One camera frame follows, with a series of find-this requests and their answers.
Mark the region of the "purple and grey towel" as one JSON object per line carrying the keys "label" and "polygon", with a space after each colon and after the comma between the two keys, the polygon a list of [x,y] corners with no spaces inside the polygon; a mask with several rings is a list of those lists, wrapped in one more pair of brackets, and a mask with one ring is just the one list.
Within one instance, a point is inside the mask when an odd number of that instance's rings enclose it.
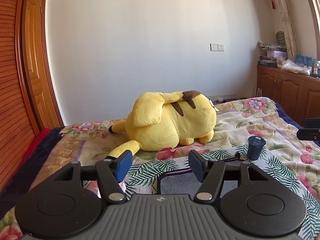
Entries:
{"label": "purple and grey towel", "polygon": [[193,199],[201,183],[189,168],[165,172],[157,179],[157,194],[187,194]]}

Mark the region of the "floral bed blanket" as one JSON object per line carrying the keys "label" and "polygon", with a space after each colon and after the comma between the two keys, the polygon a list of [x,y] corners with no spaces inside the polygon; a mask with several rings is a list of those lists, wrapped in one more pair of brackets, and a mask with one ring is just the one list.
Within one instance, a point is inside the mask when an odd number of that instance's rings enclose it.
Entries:
{"label": "floral bed blanket", "polygon": [[[246,155],[249,137],[258,136],[266,141],[263,151],[277,157],[319,203],[319,146],[297,138],[299,125],[286,115],[280,104],[269,98],[250,98],[226,102],[217,108],[214,137],[209,143],[195,142],[158,152],[139,151],[133,158],[133,165],[187,157],[191,150],[204,154],[242,146]],[[108,131],[112,124],[113,121],[108,120],[62,128],[61,140],[51,151],[30,189],[70,161],[94,165],[115,147],[126,142],[124,133],[111,134]],[[1,239],[21,237],[13,207],[1,218]]]}

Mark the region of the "palm leaf print cloth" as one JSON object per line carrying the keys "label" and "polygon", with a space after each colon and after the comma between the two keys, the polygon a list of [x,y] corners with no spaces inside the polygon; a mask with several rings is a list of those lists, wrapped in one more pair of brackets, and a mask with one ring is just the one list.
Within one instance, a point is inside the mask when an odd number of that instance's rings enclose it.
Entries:
{"label": "palm leaf print cloth", "polygon": [[134,194],[187,194],[215,207],[219,226],[237,238],[317,239],[319,203],[306,187],[268,151],[251,162],[244,147],[133,165],[125,178]]}

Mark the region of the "wooden side cabinet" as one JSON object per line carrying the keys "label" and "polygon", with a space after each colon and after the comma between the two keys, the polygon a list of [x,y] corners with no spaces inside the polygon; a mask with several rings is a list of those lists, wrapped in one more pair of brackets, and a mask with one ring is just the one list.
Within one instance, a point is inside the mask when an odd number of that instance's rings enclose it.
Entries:
{"label": "wooden side cabinet", "polygon": [[257,66],[257,96],[270,98],[300,125],[319,118],[319,80],[279,68]]}

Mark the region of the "dark blue cup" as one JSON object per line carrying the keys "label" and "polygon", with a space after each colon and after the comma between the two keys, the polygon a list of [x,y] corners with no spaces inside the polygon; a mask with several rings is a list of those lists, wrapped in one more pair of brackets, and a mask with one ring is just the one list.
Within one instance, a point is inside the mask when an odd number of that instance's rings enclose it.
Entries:
{"label": "dark blue cup", "polygon": [[251,136],[248,139],[247,157],[249,160],[258,160],[266,141],[258,136]]}

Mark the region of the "yellow Pikachu plush toy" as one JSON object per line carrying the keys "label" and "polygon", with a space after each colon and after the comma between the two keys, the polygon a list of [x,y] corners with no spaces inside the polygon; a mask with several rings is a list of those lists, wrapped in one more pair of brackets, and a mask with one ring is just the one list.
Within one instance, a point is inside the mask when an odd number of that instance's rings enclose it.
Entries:
{"label": "yellow Pikachu plush toy", "polygon": [[108,158],[116,159],[126,150],[136,154],[188,146],[195,140],[206,144],[214,137],[216,119],[216,107],[199,91],[146,92],[135,101],[126,119],[108,129],[110,133],[125,132],[129,139]]}

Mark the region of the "floral curtain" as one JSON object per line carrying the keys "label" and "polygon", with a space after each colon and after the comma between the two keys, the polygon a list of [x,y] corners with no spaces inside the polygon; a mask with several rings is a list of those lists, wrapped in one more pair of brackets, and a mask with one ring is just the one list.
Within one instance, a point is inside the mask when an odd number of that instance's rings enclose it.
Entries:
{"label": "floral curtain", "polygon": [[289,0],[271,0],[279,11],[283,25],[284,38],[286,43],[287,57],[294,61],[299,53],[296,33],[290,16]]}

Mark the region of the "clutter pile on cabinet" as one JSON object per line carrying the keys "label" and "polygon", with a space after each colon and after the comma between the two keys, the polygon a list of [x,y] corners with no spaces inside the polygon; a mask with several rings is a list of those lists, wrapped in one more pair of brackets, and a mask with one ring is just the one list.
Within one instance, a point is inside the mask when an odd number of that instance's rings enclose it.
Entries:
{"label": "clutter pile on cabinet", "polygon": [[311,76],[319,80],[319,60],[311,57],[295,55],[289,59],[283,31],[276,33],[276,44],[264,44],[258,41],[261,55],[258,64],[265,67],[280,68],[288,72]]}

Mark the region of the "red and navy pillow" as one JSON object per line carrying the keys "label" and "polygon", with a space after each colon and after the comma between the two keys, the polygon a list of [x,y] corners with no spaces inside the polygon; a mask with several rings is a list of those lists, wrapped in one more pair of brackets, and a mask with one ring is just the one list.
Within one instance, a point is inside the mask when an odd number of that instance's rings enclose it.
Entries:
{"label": "red and navy pillow", "polygon": [[51,151],[61,140],[62,128],[45,128],[30,143],[17,170],[1,191],[1,218],[29,191]]}

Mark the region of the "wooden panel door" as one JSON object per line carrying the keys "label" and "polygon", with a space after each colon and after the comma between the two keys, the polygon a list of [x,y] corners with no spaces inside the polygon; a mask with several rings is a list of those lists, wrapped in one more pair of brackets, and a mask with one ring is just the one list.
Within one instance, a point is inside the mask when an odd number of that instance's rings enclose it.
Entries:
{"label": "wooden panel door", "polygon": [[40,129],[62,127],[49,69],[45,8],[46,0],[24,0],[22,10],[22,47],[24,68]]}

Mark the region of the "wooden slatted wardrobe door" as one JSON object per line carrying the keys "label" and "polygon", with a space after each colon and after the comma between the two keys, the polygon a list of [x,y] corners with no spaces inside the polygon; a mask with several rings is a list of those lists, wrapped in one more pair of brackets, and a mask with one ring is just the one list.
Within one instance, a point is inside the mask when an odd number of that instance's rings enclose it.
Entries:
{"label": "wooden slatted wardrobe door", "polygon": [[39,132],[23,65],[23,3],[1,0],[1,188],[15,174]]}

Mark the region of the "white wall switch socket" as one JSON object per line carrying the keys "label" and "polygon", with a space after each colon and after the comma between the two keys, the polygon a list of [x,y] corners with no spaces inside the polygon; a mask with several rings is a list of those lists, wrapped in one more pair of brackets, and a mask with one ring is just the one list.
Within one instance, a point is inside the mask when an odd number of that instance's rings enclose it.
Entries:
{"label": "white wall switch socket", "polygon": [[210,50],[211,51],[225,51],[225,46],[222,43],[211,43]]}

